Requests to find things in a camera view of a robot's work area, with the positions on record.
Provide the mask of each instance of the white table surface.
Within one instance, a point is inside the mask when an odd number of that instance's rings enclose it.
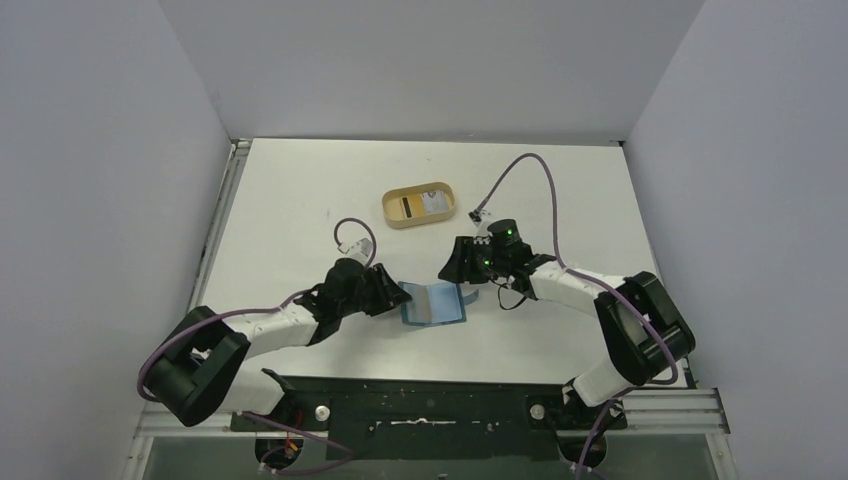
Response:
[[[553,172],[567,263],[611,274],[655,270],[618,147],[257,139],[202,303],[219,312],[273,306],[321,282],[340,256],[333,226],[348,216],[374,229],[377,261],[396,281],[438,282],[454,237],[475,231],[466,213],[509,162],[528,151],[545,158]],[[456,215],[389,228],[383,193],[433,181],[451,185]],[[515,218],[535,252],[552,253],[549,195],[540,166],[525,160],[487,209]],[[365,233],[349,224],[340,236],[355,241]],[[505,312],[495,292],[492,285],[481,288],[466,323],[416,328],[401,323],[399,310],[374,318],[357,314],[318,345],[261,355],[245,366],[299,376],[563,383],[607,355],[596,319],[548,302],[528,301]],[[506,304],[519,298],[514,292],[504,297]]]

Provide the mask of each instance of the black motor joint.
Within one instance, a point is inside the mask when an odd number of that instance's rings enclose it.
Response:
[[[475,212],[469,216],[474,219]],[[511,279],[510,288],[536,299],[530,276],[536,269],[555,260],[551,255],[536,255],[521,239],[513,219],[498,220],[488,227],[489,236],[460,236],[439,278],[451,283],[480,284],[498,278]]]
[[[323,283],[294,303],[306,308],[318,322],[310,345],[336,333],[342,318],[363,312],[375,316],[412,301],[389,276],[382,263],[365,268],[352,258],[340,258]]]

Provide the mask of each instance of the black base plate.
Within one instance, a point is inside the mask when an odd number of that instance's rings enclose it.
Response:
[[[559,458],[552,430],[587,430],[597,409],[580,418],[562,412],[562,386],[506,383],[453,383],[286,377],[288,407],[270,418],[286,422],[291,408],[303,410],[301,429],[329,431],[330,439],[350,447],[357,460],[486,459],[524,456]],[[529,405],[540,403],[550,421],[530,418]],[[326,422],[315,408],[330,409]],[[616,422],[615,429],[626,427]],[[234,415],[237,432],[273,430]],[[327,459],[343,452],[328,449]]]

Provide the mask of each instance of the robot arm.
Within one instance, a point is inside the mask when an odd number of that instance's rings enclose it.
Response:
[[[439,278],[452,283],[505,279],[510,289],[527,298],[561,303],[599,320],[609,357],[568,382],[563,389],[566,402],[577,400],[594,407],[627,388],[646,384],[668,368],[659,345],[639,319],[605,288],[580,277],[603,281],[647,315],[675,360],[695,348],[691,330],[653,274],[622,277],[565,269],[551,255],[534,254],[521,240],[514,220],[489,222],[476,212],[471,216],[480,228],[478,235],[456,238]]]
[[[244,360],[284,347],[315,345],[338,331],[348,315],[379,315],[412,299],[382,264],[366,268],[365,257],[361,249],[351,249],[324,282],[279,309],[210,322],[185,335],[156,359],[144,386],[185,426],[215,412],[270,413],[283,398],[285,381],[271,370],[242,368]],[[166,342],[215,315],[206,306],[191,310]]]

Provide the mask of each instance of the red wire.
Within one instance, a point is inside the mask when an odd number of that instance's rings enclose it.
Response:
[[[303,423],[303,410],[297,412],[297,420],[294,423],[294,428],[300,428],[301,423]],[[291,433],[286,432],[286,448],[291,448],[291,445]]]

